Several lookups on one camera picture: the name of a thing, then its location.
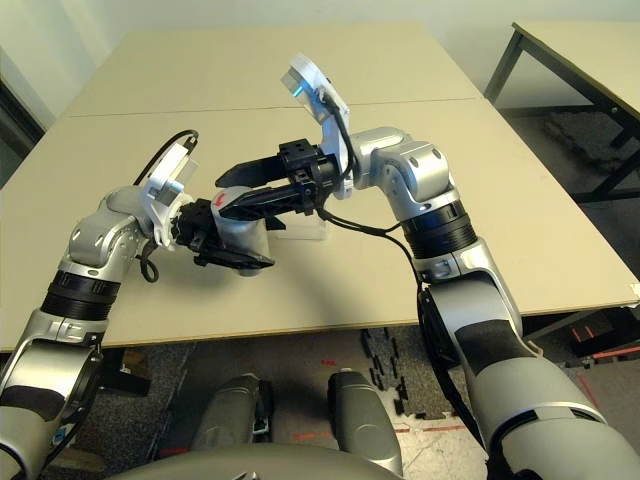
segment black strip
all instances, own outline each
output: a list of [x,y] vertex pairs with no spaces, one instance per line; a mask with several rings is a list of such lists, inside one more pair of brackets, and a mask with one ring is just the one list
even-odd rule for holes
[[503,360],[535,357],[522,344],[507,320],[467,325],[456,331],[456,339],[474,375]]
[[38,143],[43,137],[44,130],[42,127],[3,82],[0,82],[0,109],[11,117],[18,128],[34,144]]
[[45,422],[49,422],[62,410],[64,397],[47,388],[13,385],[2,392],[0,406],[31,410],[40,415]]
[[106,320],[120,284],[58,271],[40,309],[76,320]]
[[502,439],[507,436],[507,434],[522,425],[526,425],[527,423],[535,422],[538,420],[538,415],[533,410],[529,410],[527,412],[523,412],[520,415],[516,415],[515,417],[511,417],[509,420],[500,425],[493,434],[491,438],[491,443],[489,444],[489,458],[491,455],[498,451],[502,451]]
[[454,252],[477,240],[460,200],[403,221],[402,230],[416,258]]
[[16,452],[14,452],[11,448],[7,447],[6,445],[3,445],[2,443],[0,443],[0,450],[7,452],[7,454],[9,454],[11,458],[13,458],[15,462],[20,466],[20,472],[16,473],[13,477],[11,477],[11,480],[25,480],[27,478],[27,475],[25,474],[27,469],[24,466],[24,463],[22,463],[22,459],[20,458],[20,456]]

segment white bracket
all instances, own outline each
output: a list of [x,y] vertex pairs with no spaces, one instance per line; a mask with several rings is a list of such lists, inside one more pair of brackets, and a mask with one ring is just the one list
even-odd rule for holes
[[189,150],[175,143],[142,187],[140,203],[153,221],[153,236],[159,246],[175,249],[171,220],[182,205],[193,202],[193,198],[184,193],[184,186],[197,167],[189,157]]
[[[294,98],[302,104],[309,113],[322,125],[322,143],[320,148],[326,154],[333,154],[338,160],[340,173],[347,168],[347,146],[342,139],[338,124],[327,106],[323,103],[325,96],[329,96],[338,107],[342,121],[349,132],[349,107],[333,87],[322,71],[305,57],[298,53],[290,62],[291,67],[282,77],[282,83]],[[353,172],[338,185],[334,195],[339,198],[349,198],[353,190]]]

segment metal frame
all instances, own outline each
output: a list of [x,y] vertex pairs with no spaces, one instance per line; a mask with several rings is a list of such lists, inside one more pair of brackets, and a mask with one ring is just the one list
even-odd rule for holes
[[4,111],[20,128],[20,131],[35,145],[44,135],[44,130],[25,109],[16,96],[0,81],[0,110]]
[[[527,52],[542,65],[558,75],[562,80],[589,99],[598,110],[607,113],[622,126],[622,132],[611,141],[611,146],[620,147],[631,137],[640,139],[640,120],[630,113],[624,105],[621,105],[620,102],[608,92],[599,89],[598,86],[591,83],[591,80],[582,72],[577,72],[567,67],[559,60],[555,52],[543,45],[535,43],[526,36],[526,33],[520,32],[517,29],[514,31],[484,91],[484,96],[492,104],[495,103],[498,95],[500,95],[504,84],[523,51]],[[577,203],[640,198],[640,188],[615,189],[622,180],[637,168],[640,168],[640,150],[629,157],[593,191],[573,193],[571,197]]]

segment red marking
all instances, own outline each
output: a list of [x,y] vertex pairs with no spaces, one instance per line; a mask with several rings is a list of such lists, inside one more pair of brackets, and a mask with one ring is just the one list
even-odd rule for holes
[[450,430],[464,430],[467,427],[464,425],[451,425],[450,427],[429,427],[423,428],[423,432],[448,432]]
[[610,352],[594,353],[593,358],[615,357],[616,355],[626,355],[627,353],[640,352],[640,347],[621,348],[620,350],[611,350]]
[[213,203],[216,207],[222,206],[222,199],[225,197],[226,193],[221,192],[220,195],[216,197],[216,201]]
[[189,450],[186,448],[162,448],[158,450],[158,456],[170,457],[172,455],[180,455],[181,453],[187,453]]
[[295,433],[292,435],[294,440],[309,440],[315,436],[315,433]]
[[576,329],[575,329],[575,328],[572,328],[572,329],[571,329],[571,332],[573,333],[573,336],[574,336],[574,337],[576,337],[576,340],[577,340],[578,342],[582,342],[582,340],[580,340],[580,335],[578,335],[578,332],[576,332]]
[[589,384],[587,383],[587,380],[582,375],[576,375],[576,378],[580,382],[580,385],[582,385],[582,387],[584,388],[584,391],[587,392],[587,396],[589,397],[589,400],[591,400],[591,403],[593,403],[596,406],[596,408],[600,408],[598,406],[598,401],[596,400],[596,397],[593,395],[593,392],[589,388]]
[[294,440],[310,440],[312,438],[329,438],[331,436],[331,432],[318,432],[318,433],[294,433],[291,435],[291,438]]

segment white table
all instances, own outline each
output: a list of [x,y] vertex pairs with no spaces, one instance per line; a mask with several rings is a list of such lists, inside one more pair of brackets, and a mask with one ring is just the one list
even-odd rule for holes
[[[347,73],[335,82],[349,84]],[[91,84],[100,78],[98,73]],[[204,198],[212,196],[215,179],[233,164],[272,155],[283,141],[320,140],[320,129],[306,111],[290,106],[86,116],[72,114],[74,108],[2,191],[3,350],[15,345],[29,312],[41,304],[75,222],[106,192],[130,183],[176,131],[200,132],[195,157],[201,167],[188,192]],[[486,100],[352,106],[353,132],[380,125],[433,141],[447,155],[474,227],[488,241],[524,314],[638,301],[637,279]],[[70,178],[73,188],[66,188]],[[384,196],[374,190],[357,191],[353,199],[329,206],[363,223],[393,223]],[[274,240],[271,250],[276,265],[255,278],[197,267],[186,249],[154,253],[160,281],[149,285],[137,268],[131,269],[112,310],[105,345],[415,322],[415,285],[406,259],[389,242],[332,228],[326,241]]]
[[349,105],[481,98],[419,25],[130,33],[67,115],[298,108],[280,83],[298,52]]

